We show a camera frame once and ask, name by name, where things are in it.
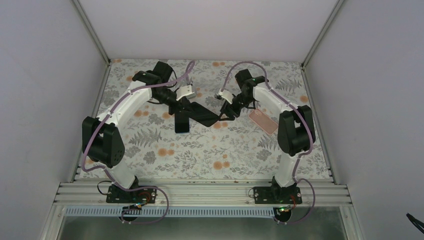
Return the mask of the black smartphone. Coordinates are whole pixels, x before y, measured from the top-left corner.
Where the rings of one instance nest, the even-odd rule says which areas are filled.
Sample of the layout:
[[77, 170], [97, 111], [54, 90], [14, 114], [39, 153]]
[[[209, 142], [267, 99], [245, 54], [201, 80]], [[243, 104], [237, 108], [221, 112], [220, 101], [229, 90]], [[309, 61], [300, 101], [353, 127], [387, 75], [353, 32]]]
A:
[[185, 111], [179, 111], [174, 114], [174, 131], [176, 134], [190, 132], [190, 118]]

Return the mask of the black phone-shaped object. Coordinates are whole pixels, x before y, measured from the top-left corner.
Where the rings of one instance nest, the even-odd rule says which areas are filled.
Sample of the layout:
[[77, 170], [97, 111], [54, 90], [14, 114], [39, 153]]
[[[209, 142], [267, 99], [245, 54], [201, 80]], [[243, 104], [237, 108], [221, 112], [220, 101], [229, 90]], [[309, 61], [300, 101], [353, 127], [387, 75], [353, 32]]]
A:
[[217, 114], [202, 106], [198, 102], [191, 102], [188, 105], [187, 111], [189, 118], [205, 127], [211, 127], [219, 120], [219, 116]]

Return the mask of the pink phone case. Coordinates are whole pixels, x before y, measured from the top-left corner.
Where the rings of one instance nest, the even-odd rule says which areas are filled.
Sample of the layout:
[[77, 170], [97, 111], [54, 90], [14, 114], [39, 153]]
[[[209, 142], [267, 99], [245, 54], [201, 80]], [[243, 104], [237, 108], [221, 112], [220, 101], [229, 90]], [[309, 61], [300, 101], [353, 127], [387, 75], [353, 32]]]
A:
[[260, 109], [252, 110], [248, 117], [268, 135], [272, 135], [278, 129], [278, 124]]

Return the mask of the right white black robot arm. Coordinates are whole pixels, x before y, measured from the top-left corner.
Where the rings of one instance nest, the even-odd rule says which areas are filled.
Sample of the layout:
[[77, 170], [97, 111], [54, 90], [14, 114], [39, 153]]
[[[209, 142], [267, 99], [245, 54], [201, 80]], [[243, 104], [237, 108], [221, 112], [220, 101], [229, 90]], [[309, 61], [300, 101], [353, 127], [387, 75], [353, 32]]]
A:
[[266, 75], [253, 77], [248, 69], [244, 69], [235, 75], [235, 79], [241, 90], [238, 95], [224, 87], [216, 95], [217, 99], [225, 101], [221, 116], [234, 120], [243, 108], [254, 102], [278, 115], [277, 143], [289, 159], [280, 161], [268, 193], [274, 202], [282, 204], [297, 186], [296, 170], [300, 158], [312, 150], [316, 140], [312, 110], [307, 105], [295, 105], [286, 100], [271, 87]]

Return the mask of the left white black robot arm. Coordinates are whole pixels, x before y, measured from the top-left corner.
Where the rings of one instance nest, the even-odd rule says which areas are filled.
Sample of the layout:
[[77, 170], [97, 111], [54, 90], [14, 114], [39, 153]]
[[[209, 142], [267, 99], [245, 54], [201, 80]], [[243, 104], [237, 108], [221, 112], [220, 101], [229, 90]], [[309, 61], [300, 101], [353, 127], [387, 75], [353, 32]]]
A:
[[152, 70], [137, 72], [124, 94], [104, 112], [86, 117], [82, 122], [81, 170], [86, 173], [103, 170], [120, 188], [119, 196], [128, 203], [134, 202], [140, 190], [137, 177], [123, 162], [122, 128], [136, 110], [153, 98], [168, 106], [178, 105], [180, 98], [169, 86], [188, 78], [194, 66], [195, 61], [190, 61], [183, 75], [170, 81], [173, 68], [158, 61]]

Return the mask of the floral patterned table mat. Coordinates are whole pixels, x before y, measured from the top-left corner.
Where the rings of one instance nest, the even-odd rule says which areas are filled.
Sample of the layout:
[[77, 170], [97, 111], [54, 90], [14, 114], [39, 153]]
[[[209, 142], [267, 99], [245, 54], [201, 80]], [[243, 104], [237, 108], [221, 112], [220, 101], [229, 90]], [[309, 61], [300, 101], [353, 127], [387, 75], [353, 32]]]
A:
[[[194, 101], [218, 113], [223, 102], [215, 94], [221, 87], [238, 94], [233, 76], [243, 69], [255, 77], [267, 74], [271, 86], [293, 104], [309, 103], [297, 62], [261, 61], [255, 66], [220, 60], [196, 62], [189, 75], [196, 88]], [[168, 107], [147, 102], [130, 114], [121, 131], [122, 162], [140, 179], [269, 180], [289, 156], [279, 148], [277, 135], [256, 125], [250, 112], [243, 109], [234, 121], [210, 127], [191, 121], [189, 133], [177, 134]]]

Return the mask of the black object at edge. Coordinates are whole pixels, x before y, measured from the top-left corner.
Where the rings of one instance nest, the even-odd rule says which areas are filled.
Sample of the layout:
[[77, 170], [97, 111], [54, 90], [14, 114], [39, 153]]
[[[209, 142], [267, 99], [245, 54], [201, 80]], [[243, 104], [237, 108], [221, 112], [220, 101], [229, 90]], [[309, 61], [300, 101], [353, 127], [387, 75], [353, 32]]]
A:
[[424, 223], [420, 221], [419, 219], [415, 218], [410, 213], [406, 214], [407, 219], [413, 224], [414, 227], [416, 227], [421, 233], [424, 234]]

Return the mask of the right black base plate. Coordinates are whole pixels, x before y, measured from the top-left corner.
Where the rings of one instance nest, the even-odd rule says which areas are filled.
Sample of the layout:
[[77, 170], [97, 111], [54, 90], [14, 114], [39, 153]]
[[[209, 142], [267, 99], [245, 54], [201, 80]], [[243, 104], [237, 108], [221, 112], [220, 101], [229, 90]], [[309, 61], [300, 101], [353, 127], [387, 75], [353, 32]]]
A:
[[279, 186], [256, 186], [253, 188], [255, 204], [266, 205], [289, 205], [302, 204], [302, 194], [296, 184], [287, 187]]

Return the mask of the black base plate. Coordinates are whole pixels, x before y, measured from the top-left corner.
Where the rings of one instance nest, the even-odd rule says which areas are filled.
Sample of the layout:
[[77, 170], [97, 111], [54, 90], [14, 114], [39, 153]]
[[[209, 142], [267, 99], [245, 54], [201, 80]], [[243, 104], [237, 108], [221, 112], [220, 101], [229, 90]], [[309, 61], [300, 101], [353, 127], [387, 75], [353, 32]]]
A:
[[302, 204], [302, 194], [296, 184], [287, 187], [279, 186], [256, 186], [253, 188], [255, 204], [266, 205], [289, 205]]
[[105, 201], [109, 204], [154, 204], [156, 196], [157, 190], [153, 188], [142, 187], [137, 191], [125, 191], [116, 185], [111, 185]]

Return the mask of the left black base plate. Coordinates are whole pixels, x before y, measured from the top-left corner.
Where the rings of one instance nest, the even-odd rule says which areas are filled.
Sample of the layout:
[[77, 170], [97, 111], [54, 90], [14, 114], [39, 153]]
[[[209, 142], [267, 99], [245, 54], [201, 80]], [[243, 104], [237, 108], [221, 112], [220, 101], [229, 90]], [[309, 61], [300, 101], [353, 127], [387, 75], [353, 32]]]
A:
[[109, 204], [154, 204], [156, 196], [157, 190], [153, 188], [142, 187], [137, 191], [125, 191], [116, 185], [111, 185], [105, 201]]

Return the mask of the aluminium rail frame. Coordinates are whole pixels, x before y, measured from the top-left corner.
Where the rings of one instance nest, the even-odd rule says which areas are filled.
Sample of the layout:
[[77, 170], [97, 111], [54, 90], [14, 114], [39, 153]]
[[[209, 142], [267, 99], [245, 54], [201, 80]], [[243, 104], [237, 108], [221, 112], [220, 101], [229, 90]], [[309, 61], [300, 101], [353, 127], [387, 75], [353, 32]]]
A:
[[[253, 207], [253, 187], [265, 187], [268, 180], [187, 180], [187, 179], [140, 179], [142, 186], [155, 186], [164, 191], [172, 207]], [[87, 178], [60, 183], [54, 197], [54, 205], [107, 205], [105, 192], [109, 184], [101, 179]], [[313, 180], [311, 184], [301, 182], [303, 203], [308, 207], [313, 202], [317, 207], [351, 206], [352, 200], [346, 185], [329, 180]]]

